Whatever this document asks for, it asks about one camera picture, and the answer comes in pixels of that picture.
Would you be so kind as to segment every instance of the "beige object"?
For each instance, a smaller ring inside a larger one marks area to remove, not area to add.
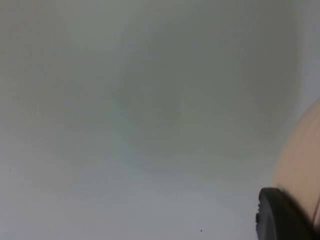
[[[315,228],[320,227],[320,99],[285,144],[273,182],[300,205]]]

